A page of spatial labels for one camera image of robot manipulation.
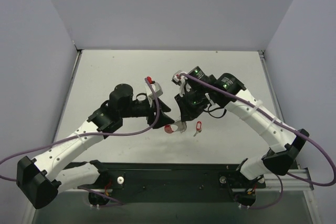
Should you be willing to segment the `red round key tag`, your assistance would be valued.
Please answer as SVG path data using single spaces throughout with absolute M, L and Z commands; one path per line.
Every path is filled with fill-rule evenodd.
M 172 134 L 175 132 L 175 129 L 173 129 L 173 127 L 171 125 L 166 125 L 164 127 L 164 132 L 167 134 Z

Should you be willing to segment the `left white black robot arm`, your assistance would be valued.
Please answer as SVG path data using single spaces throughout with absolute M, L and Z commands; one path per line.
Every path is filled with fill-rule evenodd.
M 83 185 L 101 188 L 117 181 L 100 161 L 85 162 L 74 168 L 67 165 L 121 128 L 124 118 L 146 118 L 151 129 L 174 123 L 167 115 L 171 109 L 159 98 L 163 93 L 161 86 L 155 82 L 147 84 L 145 89 L 145 99 L 139 101 L 133 98 L 130 85 L 117 85 L 108 100 L 70 136 L 34 158 L 25 156 L 19 160 L 16 184 L 35 209 L 47 206 L 63 191 Z

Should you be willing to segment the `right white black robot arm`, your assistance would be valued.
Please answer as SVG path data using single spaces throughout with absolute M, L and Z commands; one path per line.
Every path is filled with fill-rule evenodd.
M 172 82 L 180 87 L 174 99 L 181 121 L 192 121 L 203 112 L 209 112 L 210 106 L 218 105 L 239 117 L 268 144 L 265 155 L 247 158 L 239 165 L 238 171 L 246 179 L 253 180 L 267 173 L 283 176 L 291 168 L 305 140 L 270 113 L 234 75 L 224 73 L 215 78 L 195 67 L 189 73 L 178 71 Z

